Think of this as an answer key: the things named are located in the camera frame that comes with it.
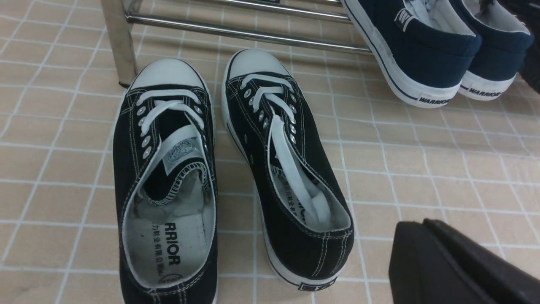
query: shoe tongue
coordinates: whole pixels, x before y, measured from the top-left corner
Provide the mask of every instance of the shoe tongue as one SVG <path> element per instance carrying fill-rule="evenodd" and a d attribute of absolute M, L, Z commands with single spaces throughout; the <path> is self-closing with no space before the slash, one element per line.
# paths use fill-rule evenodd
<path fill-rule="evenodd" d="M 164 206 L 175 199 L 184 178 L 199 171 L 203 185 L 207 184 L 206 165 L 197 136 L 189 119 L 167 110 L 156 122 L 162 138 L 158 162 L 143 185 L 146 201 L 154 206 Z"/>

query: tiled floor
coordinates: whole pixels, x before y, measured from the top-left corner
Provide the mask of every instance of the tiled floor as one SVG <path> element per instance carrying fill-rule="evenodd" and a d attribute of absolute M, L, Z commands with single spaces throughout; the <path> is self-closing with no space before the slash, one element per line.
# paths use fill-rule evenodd
<path fill-rule="evenodd" d="M 143 11 L 361 43 L 348 25 L 182 3 L 145 0 Z M 0 303 L 121 303 L 110 139 L 123 90 L 99 0 L 0 8 Z M 540 96 L 521 80 L 493 102 L 456 96 L 424 110 L 397 101 L 371 57 L 133 32 L 139 65 L 187 60 L 217 108 L 230 55 L 271 50 L 302 85 L 354 211 L 356 245 L 338 283 L 316 294 L 283 285 L 266 261 L 248 167 L 218 115 L 220 304 L 391 303 L 394 226 L 424 217 L 540 277 Z"/>

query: heel label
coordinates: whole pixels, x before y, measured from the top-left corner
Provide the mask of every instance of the heel label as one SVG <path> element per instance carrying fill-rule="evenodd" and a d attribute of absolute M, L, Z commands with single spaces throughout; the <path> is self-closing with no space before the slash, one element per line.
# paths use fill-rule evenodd
<path fill-rule="evenodd" d="M 319 290 L 323 290 L 332 286 L 332 284 L 336 282 L 336 279 L 337 278 L 322 285 L 311 285 L 311 284 L 302 283 L 300 284 L 300 286 L 298 286 L 298 290 L 301 290 L 303 292 L 317 292 Z"/>

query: shoe tongue label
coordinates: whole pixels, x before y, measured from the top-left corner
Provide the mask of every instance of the shoe tongue label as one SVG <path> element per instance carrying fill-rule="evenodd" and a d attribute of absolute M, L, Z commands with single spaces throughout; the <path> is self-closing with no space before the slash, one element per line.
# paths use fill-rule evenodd
<path fill-rule="evenodd" d="M 203 158 L 203 154 L 198 149 L 198 142 L 196 137 L 187 138 L 172 147 L 163 157 L 163 166 L 165 167 L 165 174 L 169 174 L 182 162 L 189 158 L 200 157 Z"/>

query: rack leg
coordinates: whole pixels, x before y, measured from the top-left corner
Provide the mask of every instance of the rack leg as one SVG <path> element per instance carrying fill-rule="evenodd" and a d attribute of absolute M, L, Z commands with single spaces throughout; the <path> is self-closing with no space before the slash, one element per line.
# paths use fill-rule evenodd
<path fill-rule="evenodd" d="M 137 60 L 124 2 L 125 0 L 101 0 L 118 80 L 122 87 L 127 88 L 137 75 Z"/>

